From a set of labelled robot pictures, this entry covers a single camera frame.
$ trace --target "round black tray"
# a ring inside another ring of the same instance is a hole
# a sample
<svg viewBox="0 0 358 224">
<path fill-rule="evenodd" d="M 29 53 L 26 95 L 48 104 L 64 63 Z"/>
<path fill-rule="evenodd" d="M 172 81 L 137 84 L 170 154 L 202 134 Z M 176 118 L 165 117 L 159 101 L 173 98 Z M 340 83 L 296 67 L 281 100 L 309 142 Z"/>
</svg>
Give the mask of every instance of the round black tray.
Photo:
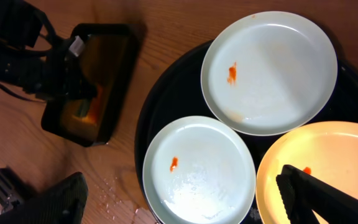
<svg viewBox="0 0 358 224">
<path fill-rule="evenodd" d="M 157 80 L 146 98 L 135 137 L 135 166 L 143 195 L 143 160 L 154 136 L 168 123 L 185 116 L 215 118 L 204 101 L 200 84 L 201 65 L 211 42 L 196 47 L 173 63 Z M 358 123 L 358 75 L 342 61 L 338 61 L 337 82 L 330 100 L 309 123 L 318 121 Z M 266 151 L 282 136 L 238 135 L 249 148 L 256 171 Z M 262 223 L 255 199 L 242 223 Z"/>
</svg>

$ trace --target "dish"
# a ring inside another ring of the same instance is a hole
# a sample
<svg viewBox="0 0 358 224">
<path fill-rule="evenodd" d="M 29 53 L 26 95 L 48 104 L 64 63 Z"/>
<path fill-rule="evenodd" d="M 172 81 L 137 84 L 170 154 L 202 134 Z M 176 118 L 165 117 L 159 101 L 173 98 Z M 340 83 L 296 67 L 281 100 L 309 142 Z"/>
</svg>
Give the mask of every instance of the dish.
<svg viewBox="0 0 358 224">
<path fill-rule="evenodd" d="M 327 35 L 289 12 L 261 12 L 231 24 L 201 69 L 214 115 L 245 134 L 285 133 L 313 118 L 335 86 L 337 59 Z"/>
<path fill-rule="evenodd" d="M 145 196 L 163 223 L 240 223 L 254 199 L 255 181 L 242 139 L 202 116 L 166 125 L 144 159 Z"/>
<path fill-rule="evenodd" d="M 257 174 L 256 201 L 264 223 L 290 223 L 275 181 L 285 164 L 301 170 L 309 167 L 313 177 L 358 199 L 358 124 L 308 124 L 270 147 Z"/>
</svg>

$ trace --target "brown tabletop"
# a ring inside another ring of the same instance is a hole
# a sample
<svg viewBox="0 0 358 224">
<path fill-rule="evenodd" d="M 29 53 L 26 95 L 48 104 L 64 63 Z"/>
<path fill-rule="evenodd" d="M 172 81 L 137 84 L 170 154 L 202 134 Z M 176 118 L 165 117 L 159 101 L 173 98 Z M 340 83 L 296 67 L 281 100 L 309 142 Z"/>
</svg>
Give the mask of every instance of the brown tabletop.
<svg viewBox="0 0 358 224">
<path fill-rule="evenodd" d="M 356 0 L 28 0 L 43 10 L 57 34 L 82 22 L 147 26 L 121 117 L 108 145 L 83 148 L 42 130 L 45 105 L 0 90 L 0 167 L 9 166 L 38 191 L 84 173 L 89 197 L 83 223 L 155 223 L 137 182 L 134 137 L 143 102 L 177 58 L 215 38 L 234 21 L 261 11 L 288 11 L 311 19 L 330 37 L 339 58 L 358 69 Z"/>
</svg>

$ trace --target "plate rim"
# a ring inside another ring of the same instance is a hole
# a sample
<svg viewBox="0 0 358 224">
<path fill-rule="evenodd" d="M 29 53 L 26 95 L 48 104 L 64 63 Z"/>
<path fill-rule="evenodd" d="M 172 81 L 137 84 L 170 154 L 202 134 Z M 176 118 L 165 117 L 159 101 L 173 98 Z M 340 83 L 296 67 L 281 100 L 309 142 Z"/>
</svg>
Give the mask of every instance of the plate rim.
<svg viewBox="0 0 358 224">
<path fill-rule="evenodd" d="M 244 21 L 248 21 L 248 20 L 250 20 L 250 19 L 253 19 L 254 16 L 258 16 L 258 15 L 261 15 L 261 14 L 286 14 L 286 15 L 292 16 L 292 17 L 294 17 L 294 18 L 296 18 L 296 19 L 304 20 L 304 21 L 310 23 L 312 26 L 315 26 L 315 27 L 316 27 L 316 30 L 317 30 L 318 32 L 320 32 L 320 33 L 322 34 L 322 36 L 328 40 L 328 43 L 329 43 L 329 46 L 330 46 L 330 51 L 334 53 L 334 55 L 335 55 L 335 62 L 336 62 L 335 66 L 334 66 L 334 67 L 335 67 L 335 70 L 336 70 L 336 72 L 335 72 L 335 74 L 334 74 L 334 81 L 335 81 L 335 82 L 333 82 L 334 84 L 333 84 L 333 86 L 331 87 L 331 92 L 330 92 L 330 94 L 327 95 L 328 97 L 326 97 L 326 99 L 324 99 L 323 105 L 322 105 L 318 110 L 316 110 L 316 112 L 313 113 L 312 116 L 310 116 L 308 119 L 304 120 L 304 122 L 302 122 L 302 123 L 299 124 L 298 126 L 295 126 L 295 127 L 291 128 L 291 129 L 289 129 L 289 130 L 286 130 L 286 131 L 280 131 L 280 132 L 278 132 L 278 133 L 272 133 L 272 134 L 255 134 L 255 133 L 249 133 L 249 132 L 247 132 L 247 131 L 242 131 L 242 130 L 240 130 L 240 129 L 238 129 L 238 128 L 233 128 L 232 126 L 230 126 L 230 125 L 227 124 L 230 128 L 232 128 L 233 130 L 238 131 L 239 133 L 242 133 L 242 134 L 248 134 L 248 135 L 251 135 L 251 136 L 275 136 L 275 135 L 279 135 L 279 134 L 285 134 L 285 133 L 287 133 L 287 132 L 289 132 L 289 131 L 292 131 L 292 130 L 294 130 L 294 129 L 296 129 L 296 128 L 299 128 L 299 127 L 305 125 L 307 122 L 309 122 L 310 120 L 312 120 L 312 119 L 325 107 L 325 105 L 327 104 L 327 102 L 328 102 L 329 99 L 331 98 L 331 96 L 332 96 L 332 94 L 333 94 L 333 92 L 334 92 L 334 88 L 335 88 L 335 86 L 336 86 L 337 73 L 338 73 L 337 56 L 336 56 L 336 52 L 335 52 L 335 48 L 334 48 L 334 46 L 333 46 L 333 43 L 332 43 L 331 40 L 329 39 L 328 35 L 322 30 L 322 28 L 320 28 L 320 27 L 319 27 L 317 24 L 315 24 L 313 21 L 311 21 L 311 20 L 309 20 L 309 19 L 307 19 L 307 18 L 305 18 L 305 17 L 303 17 L 303 16 L 300 16 L 300 15 L 298 15 L 298 14 L 292 13 L 292 12 L 285 12 L 285 11 L 264 11 L 264 12 L 258 12 L 258 13 L 255 13 L 255 14 L 250 14 L 250 15 L 248 15 L 248 16 L 245 16 L 245 17 L 243 17 L 243 18 L 241 18 L 241 19 L 239 19 L 239 20 L 233 22 L 232 24 L 230 24 L 229 26 L 227 26 L 221 33 L 219 33 L 219 35 L 213 40 L 213 42 L 212 42 L 211 45 L 209 46 L 209 48 L 208 48 L 208 50 L 207 50 L 207 52 L 206 52 L 206 54 L 205 54 L 205 57 L 204 57 L 204 60 L 203 60 L 203 64 L 202 64 L 202 66 L 201 66 L 201 72 L 200 72 L 200 83 L 201 83 L 201 91 L 202 91 L 202 93 L 203 93 L 203 98 L 204 98 L 204 100 L 205 100 L 205 102 L 206 102 L 206 104 L 207 104 L 209 110 L 212 112 L 212 114 L 214 114 L 214 116 L 215 116 L 218 120 L 220 120 L 220 122 L 222 122 L 222 123 L 225 124 L 225 122 L 222 121 L 222 119 L 216 115 L 215 111 L 212 109 L 210 103 L 208 103 L 208 101 L 206 100 L 206 97 L 205 97 L 205 94 L 206 94 L 206 93 L 205 93 L 204 86 L 203 86 L 203 76 L 204 76 L 204 75 L 203 75 L 203 74 L 204 74 L 203 71 L 204 71 L 204 67 L 205 67 L 205 61 L 206 61 L 208 55 L 211 55 L 211 51 L 212 51 L 213 45 L 216 44 L 216 41 L 217 41 L 224 33 L 226 33 L 227 30 L 229 30 L 232 26 L 235 26 L 236 24 L 242 23 L 242 22 L 244 22 Z"/>
<path fill-rule="evenodd" d="M 356 135 L 356 134 L 354 134 L 355 132 L 357 132 L 355 130 L 358 130 L 358 123 L 348 122 L 348 121 L 322 121 L 322 122 L 316 122 L 316 123 L 304 125 L 302 127 L 296 128 L 293 131 L 290 131 L 290 132 L 284 134 L 269 147 L 269 149 L 263 156 L 263 158 L 259 164 L 259 168 L 258 168 L 258 172 L 257 172 L 257 177 L 256 177 L 257 183 L 261 182 L 260 179 L 262 178 L 262 175 L 264 175 L 264 174 L 262 174 L 261 170 L 264 170 L 264 171 L 267 170 L 267 169 L 263 169 L 263 164 L 267 163 L 266 162 L 267 158 L 271 157 L 272 153 L 275 152 L 275 151 L 273 151 L 273 149 L 278 148 L 279 145 L 281 145 L 285 141 L 287 141 L 287 139 L 290 138 L 292 135 L 294 135 L 300 131 L 304 131 L 305 129 L 314 130 L 314 129 L 318 128 L 319 126 L 323 126 L 324 128 L 327 129 L 327 133 L 331 133 L 331 134 L 334 134 L 334 132 L 338 132 L 338 127 L 341 127 L 340 128 L 341 133 L 343 133 L 343 130 L 345 130 L 345 131 L 351 130 L 351 131 L 353 131 L 353 135 Z M 264 199 L 264 188 L 262 188 L 262 189 L 261 189 L 261 187 L 258 188 L 258 184 L 257 184 L 257 188 L 255 190 L 255 199 L 256 199 L 256 204 L 257 204 L 258 211 L 260 214 L 260 218 L 262 219 L 262 222 L 263 223 L 274 223 L 272 220 L 272 216 L 270 215 L 268 210 L 265 208 L 261 209 L 261 207 L 260 207 L 262 200 Z"/>
<path fill-rule="evenodd" d="M 207 116 L 186 116 L 186 117 L 182 117 L 182 118 L 179 118 L 179 119 L 176 119 L 174 121 L 172 121 L 171 123 L 168 123 L 166 126 L 164 126 L 153 138 L 153 140 L 151 141 L 151 143 L 149 144 L 148 148 L 147 148 L 147 151 L 146 151 L 146 155 L 144 157 L 144 162 L 143 162 L 143 168 L 142 168 L 142 181 L 143 181 L 143 188 L 144 188 L 144 195 L 145 195 L 145 199 L 150 207 L 150 209 L 152 210 L 152 213 L 155 214 L 155 216 L 158 218 L 158 220 L 160 220 L 162 223 L 166 223 L 166 220 L 162 220 L 160 215 L 158 215 L 158 212 L 156 212 L 155 210 L 155 207 L 153 206 L 153 204 L 150 202 L 149 200 L 149 196 L 148 196 L 148 193 L 147 193 L 147 187 L 145 186 L 145 183 L 147 182 L 147 180 L 145 181 L 145 167 L 146 167 L 146 159 L 148 157 L 150 157 L 150 147 L 153 146 L 153 144 L 155 144 L 155 141 L 157 139 L 158 136 L 160 136 L 161 134 L 163 134 L 164 131 L 166 131 L 170 126 L 173 126 L 175 125 L 176 123 L 178 122 L 183 122 L 183 121 L 186 121 L 186 120 L 189 120 L 189 119 L 195 119 L 197 121 L 209 121 L 209 122 L 212 122 L 212 123 L 216 123 L 216 124 L 219 124 L 221 125 L 222 127 L 224 127 L 228 133 L 230 133 L 230 137 L 232 138 L 236 138 L 239 140 L 240 144 L 241 144 L 241 147 L 244 147 L 245 152 L 244 154 L 249 157 L 249 160 L 250 160 L 250 163 L 249 163 L 249 167 L 251 168 L 250 170 L 250 173 L 252 174 L 252 181 L 254 184 L 250 184 L 250 190 L 251 192 L 253 192 L 253 196 L 252 196 L 252 200 L 250 200 L 248 203 L 245 204 L 244 208 L 246 208 L 245 210 L 239 210 L 238 213 L 240 213 L 241 211 L 246 211 L 242 214 L 242 218 L 239 220 L 239 223 L 241 223 L 245 217 L 247 216 L 247 214 L 249 213 L 249 210 L 252 206 L 252 203 L 254 201 L 254 198 L 255 198 L 255 193 L 256 193 L 256 186 L 257 186 L 257 182 L 256 182 L 256 169 L 255 169 L 255 164 L 254 164 L 254 160 L 252 158 L 252 155 L 249 151 L 249 148 L 248 146 L 246 145 L 246 143 L 241 139 L 241 137 L 231 128 L 229 127 L 228 125 L 224 124 L 223 122 L 221 122 L 220 120 L 217 120 L 217 119 L 214 119 L 214 118 L 210 118 L 210 117 L 207 117 Z"/>
</svg>

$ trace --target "orange plate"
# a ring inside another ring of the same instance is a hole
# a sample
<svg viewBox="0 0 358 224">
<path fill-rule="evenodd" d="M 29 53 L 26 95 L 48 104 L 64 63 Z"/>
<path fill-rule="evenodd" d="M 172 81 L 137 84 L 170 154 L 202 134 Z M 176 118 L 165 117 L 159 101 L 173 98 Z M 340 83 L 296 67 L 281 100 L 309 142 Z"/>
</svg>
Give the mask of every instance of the orange plate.
<svg viewBox="0 0 358 224">
<path fill-rule="evenodd" d="M 275 178 L 285 164 L 358 199 L 358 124 L 328 121 L 295 129 L 267 151 L 257 174 L 256 201 L 264 223 L 290 223 Z M 320 223 L 327 223 L 318 216 Z"/>
</svg>

